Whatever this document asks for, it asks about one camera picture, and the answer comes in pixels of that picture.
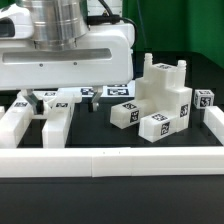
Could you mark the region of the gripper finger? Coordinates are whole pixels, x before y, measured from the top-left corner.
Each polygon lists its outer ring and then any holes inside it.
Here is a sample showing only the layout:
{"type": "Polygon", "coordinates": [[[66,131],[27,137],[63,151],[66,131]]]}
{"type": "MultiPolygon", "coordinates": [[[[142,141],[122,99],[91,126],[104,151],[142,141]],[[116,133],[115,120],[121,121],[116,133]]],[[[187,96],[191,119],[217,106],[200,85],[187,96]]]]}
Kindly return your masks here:
{"type": "Polygon", "coordinates": [[[24,89],[21,91],[21,94],[32,106],[33,113],[35,115],[40,115],[44,113],[44,103],[42,100],[36,97],[32,89],[24,89]]]}
{"type": "Polygon", "coordinates": [[[93,87],[93,96],[89,102],[89,110],[91,112],[95,112],[99,106],[99,100],[101,95],[103,94],[103,87],[102,86],[94,86],[93,87]]]}

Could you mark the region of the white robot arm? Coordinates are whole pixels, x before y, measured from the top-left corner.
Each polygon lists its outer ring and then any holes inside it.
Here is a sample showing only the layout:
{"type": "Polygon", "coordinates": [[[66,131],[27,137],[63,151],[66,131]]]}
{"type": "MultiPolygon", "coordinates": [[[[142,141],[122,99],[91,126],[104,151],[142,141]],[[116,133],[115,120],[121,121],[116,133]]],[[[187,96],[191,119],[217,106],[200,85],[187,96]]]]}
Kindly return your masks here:
{"type": "Polygon", "coordinates": [[[105,85],[133,78],[136,27],[112,12],[88,13],[87,0],[15,0],[0,9],[0,91],[20,90],[41,114],[35,89],[105,85]]]}

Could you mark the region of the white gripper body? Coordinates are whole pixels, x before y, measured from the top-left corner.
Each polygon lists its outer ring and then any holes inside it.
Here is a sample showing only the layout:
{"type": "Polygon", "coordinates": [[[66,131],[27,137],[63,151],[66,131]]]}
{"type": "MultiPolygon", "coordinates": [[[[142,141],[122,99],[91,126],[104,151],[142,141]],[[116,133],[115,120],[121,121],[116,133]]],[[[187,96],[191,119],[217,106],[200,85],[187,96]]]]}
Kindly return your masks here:
{"type": "Polygon", "coordinates": [[[133,78],[134,36],[129,23],[92,26],[68,51],[0,38],[0,90],[126,84],[133,78]]]}

